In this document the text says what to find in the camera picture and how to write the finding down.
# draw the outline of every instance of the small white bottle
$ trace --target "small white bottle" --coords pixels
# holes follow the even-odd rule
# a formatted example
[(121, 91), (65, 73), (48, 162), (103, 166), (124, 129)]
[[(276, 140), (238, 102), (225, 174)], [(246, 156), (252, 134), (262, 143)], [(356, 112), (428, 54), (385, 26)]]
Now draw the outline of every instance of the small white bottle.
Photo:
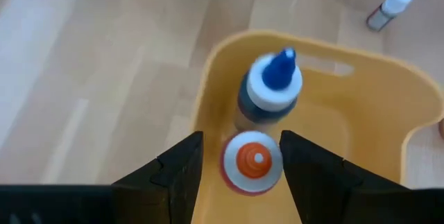
[(392, 19), (407, 8), (412, 0), (386, 0), (367, 18), (367, 26), (373, 31), (380, 31)]

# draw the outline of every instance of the light wood flooring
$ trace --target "light wood flooring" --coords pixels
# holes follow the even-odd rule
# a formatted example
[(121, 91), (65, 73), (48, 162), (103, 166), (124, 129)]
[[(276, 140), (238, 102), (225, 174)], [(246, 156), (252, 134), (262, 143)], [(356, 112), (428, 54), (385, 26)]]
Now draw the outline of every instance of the light wood flooring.
[[(386, 53), (443, 84), (444, 0), (371, 33), (381, 1), (0, 0), (0, 182), (109, 183), (147, 163), (189, 134), (208, 51), (249, 28)], [(444, 187), (436, 126), (407, 169), (409, 187)]]

